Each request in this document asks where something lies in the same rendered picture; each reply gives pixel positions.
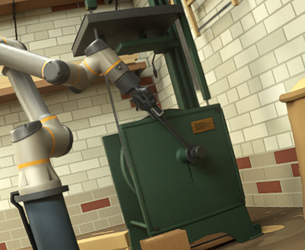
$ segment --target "green metal cabinet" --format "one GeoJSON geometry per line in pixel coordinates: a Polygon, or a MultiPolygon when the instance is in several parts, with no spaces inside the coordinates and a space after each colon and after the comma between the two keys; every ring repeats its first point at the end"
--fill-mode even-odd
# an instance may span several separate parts
{"type": "Polygon", "coordinates": [[[220,105],[169,110],[165,117],[187,141],[205,146],[206,157],[182,161],[177,156],[182,144],[159,121],[147,118],[121,125],[129,171],[118,134],[103,137],[132,250],[140,250],[141,239],[174,229],[186,230],[189,242],[219,232],[238,242],[262,235],[245,207],[220,105]],[[215,129],[194,134],[191,122],[207,118],[215,129]]]}

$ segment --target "wooden shelf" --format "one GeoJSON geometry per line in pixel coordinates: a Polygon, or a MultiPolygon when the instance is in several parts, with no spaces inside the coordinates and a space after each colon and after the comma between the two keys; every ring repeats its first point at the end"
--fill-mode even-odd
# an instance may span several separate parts
{"type": "MultiPolygon", "coordinates": [[[[30,11],[45,7],[53,7],[65,4],[82,3],[84,0],[15,0],[16,12],[30,11]]],[[[0,16],[13,13],[12,0],[0,0],[0,16]]]]}
{"type": "MultiPolygon", "coordinates": [[[[127,64],[130,70],[136,72],[138,69],[145,70],[147,68],[147,65],[145,62],[138,62],[138,63],[131,63],[127,64]]],[[[35,81],[35,85],[37,86],[39,92],[41,94],[50,94],[54,92],[64,91],[68,90],[66,86],[62,85],[52,85],[45,80],[42,80],[37,77],[33,77],[33,80],[35,81]]],[[[104,83],[105,79],[104,76],[101,75],[94,82],[92,82],[92,85],[97,85],[100,83],[104,83]]],[[[16,101],[17,96],[11,87],[11,84],[7,77],[0,77],[0,104],[6,103],[6,102],[12,102],[16,101]]]]}

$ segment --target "green machine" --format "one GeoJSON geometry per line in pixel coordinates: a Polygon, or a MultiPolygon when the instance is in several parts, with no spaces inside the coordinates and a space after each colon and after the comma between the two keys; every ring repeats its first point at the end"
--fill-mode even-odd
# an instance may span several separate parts
{"type": "Polygon", "coordinates": [[[220,232],[238,242],[262,235],[245,206],[223,110],[199,107],[195,82],[205,100],[210,94],[181,1],[174,2],[86,15],[72,48],[83,55],[98,31],[118,55],[165,56],[180,109],[120,125],[123,147],[119,134],[103,137],[132,250],[174,229],[186,230],[190,243],[220,232]]]}

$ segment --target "wooden floor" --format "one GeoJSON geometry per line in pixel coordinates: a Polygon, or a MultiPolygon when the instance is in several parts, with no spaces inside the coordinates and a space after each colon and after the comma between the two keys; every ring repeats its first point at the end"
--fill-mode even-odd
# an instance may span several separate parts
{"type": "MultiPolygon", "coordinates": [[[[305,250],[305,221],[302,207],[248,207],[250,218],[261,226],[282,225],[283,229],[266,233],[243,244],[235,240],[215,246],[209,250],[305,250]]],[[[87,239],[97,235],[125,231],[124,224],[79,235],[77,239],[87,239]]]]}

